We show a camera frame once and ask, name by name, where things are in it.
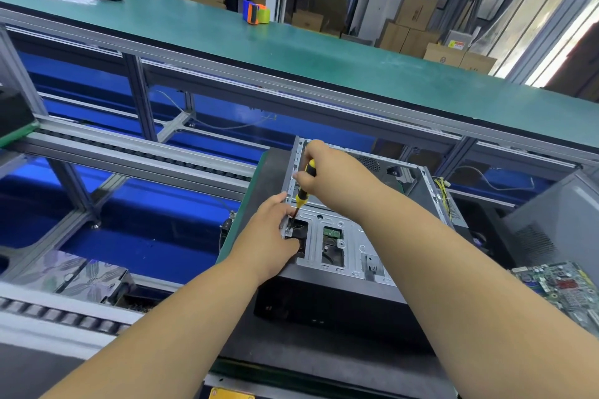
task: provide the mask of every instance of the green circuit board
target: green circuit board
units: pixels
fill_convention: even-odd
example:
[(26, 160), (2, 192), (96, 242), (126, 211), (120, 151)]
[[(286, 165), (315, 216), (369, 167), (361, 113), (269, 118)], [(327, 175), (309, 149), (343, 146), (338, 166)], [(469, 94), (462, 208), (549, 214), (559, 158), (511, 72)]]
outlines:
[(529, 289), (599, 339), (599, 293), (574, 262), (519, 267), (511, 270)]

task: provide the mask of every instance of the right hand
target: right hand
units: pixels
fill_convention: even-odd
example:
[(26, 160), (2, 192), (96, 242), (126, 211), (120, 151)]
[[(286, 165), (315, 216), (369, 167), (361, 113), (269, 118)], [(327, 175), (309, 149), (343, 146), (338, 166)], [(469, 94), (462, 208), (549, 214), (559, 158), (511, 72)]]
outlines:
[[(304, 172), (308, 161), (316, 163), (316, 177)], [(294, 174), (299, 185), (324, 205), (360, 224), (373, 192), (384, 186), (354, 157), (313, 140), (304, 150), (300, 171)]]

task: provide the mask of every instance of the green workbench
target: green workbench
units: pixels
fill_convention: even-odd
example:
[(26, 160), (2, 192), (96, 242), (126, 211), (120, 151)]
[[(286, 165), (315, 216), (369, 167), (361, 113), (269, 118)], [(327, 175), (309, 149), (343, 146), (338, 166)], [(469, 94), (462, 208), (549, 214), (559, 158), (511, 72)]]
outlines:
[(188, 0), (0, 0), (0, 8), (70, 18), (148, 41), (244, 62), (311, 83), (415, 104), (467, 122), (599, 149), (599, 104), (294, 28), (249, 25)]

